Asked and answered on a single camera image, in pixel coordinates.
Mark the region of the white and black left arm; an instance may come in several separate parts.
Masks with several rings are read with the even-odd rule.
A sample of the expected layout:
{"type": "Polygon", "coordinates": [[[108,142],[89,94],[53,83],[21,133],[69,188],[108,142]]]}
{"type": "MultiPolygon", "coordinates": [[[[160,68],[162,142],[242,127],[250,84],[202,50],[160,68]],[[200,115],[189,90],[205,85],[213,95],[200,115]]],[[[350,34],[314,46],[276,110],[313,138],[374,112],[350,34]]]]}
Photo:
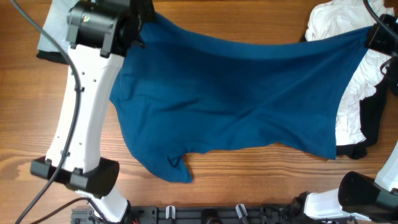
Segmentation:
{"type": "Polygon", "coordinates": [[[130,223],[131,206],[116,180],[119,163],[101,157],[100,138],[114,81],[127,50],[155,19],[151,0],[79,1],[67,13],[68,79],[55,137],[33,175],[89,201],[102,223],[130,223]]]}

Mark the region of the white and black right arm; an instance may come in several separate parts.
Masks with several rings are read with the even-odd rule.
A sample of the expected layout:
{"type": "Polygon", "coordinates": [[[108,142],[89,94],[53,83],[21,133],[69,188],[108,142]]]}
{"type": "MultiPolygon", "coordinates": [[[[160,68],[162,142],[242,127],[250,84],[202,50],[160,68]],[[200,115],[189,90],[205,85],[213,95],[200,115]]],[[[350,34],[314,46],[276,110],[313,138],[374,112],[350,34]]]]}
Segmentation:
{"type": "MultiPolygon", "coordinates": [[[[397,18],[383,14],[369,31],[366,46],[390,56],[380,67],[385,80],[397,92],[397,18]]],[[[397,223],[397,149],[371,178],[347,173],[337,189],[304,192],[284,209],[285,223],[397,223]]]]}

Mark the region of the dark blue t-shirt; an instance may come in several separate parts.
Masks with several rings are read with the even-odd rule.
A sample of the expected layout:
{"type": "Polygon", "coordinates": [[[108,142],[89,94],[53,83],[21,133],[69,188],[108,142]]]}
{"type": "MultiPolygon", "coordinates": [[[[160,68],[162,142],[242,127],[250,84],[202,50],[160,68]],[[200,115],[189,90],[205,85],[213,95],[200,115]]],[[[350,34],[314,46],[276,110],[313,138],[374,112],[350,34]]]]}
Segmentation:
{"type": "Polygon", "coordinates": [[[182,157],[276,142],[334,159],[340,101],[368,28],[287,45],[232,42],[158,15],[110,94],[127,148],[149,172],[190,183],[182,157]]]}

